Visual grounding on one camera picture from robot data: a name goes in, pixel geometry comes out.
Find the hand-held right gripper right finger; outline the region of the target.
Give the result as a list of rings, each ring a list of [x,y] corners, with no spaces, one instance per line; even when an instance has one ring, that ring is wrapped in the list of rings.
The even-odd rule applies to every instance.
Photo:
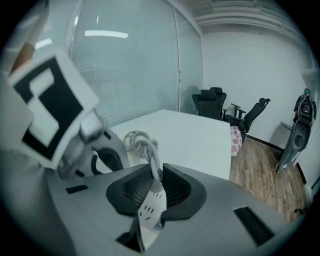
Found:
[[[279,213],[238,185],[190,168],[163,165],[167,209],[152,256],[268,256],[286,227]]]

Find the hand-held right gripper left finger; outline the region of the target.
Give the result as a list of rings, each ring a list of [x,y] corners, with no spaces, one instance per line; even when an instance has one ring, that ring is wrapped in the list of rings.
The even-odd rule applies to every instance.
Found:
[[[47,177],[59,223],[77,256],[133,256],[145,252],[139,192],[152,185],[147,164],[90,177]]]

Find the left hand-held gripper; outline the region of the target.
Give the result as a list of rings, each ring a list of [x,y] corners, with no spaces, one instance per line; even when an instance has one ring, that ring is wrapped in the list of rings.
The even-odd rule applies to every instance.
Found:
[[[1,74],[1,166],[31,159],[61,180],[130,167],[126,147],[108,127],[91,143],[70,142],[99,99],[62,49],[13,74]]]

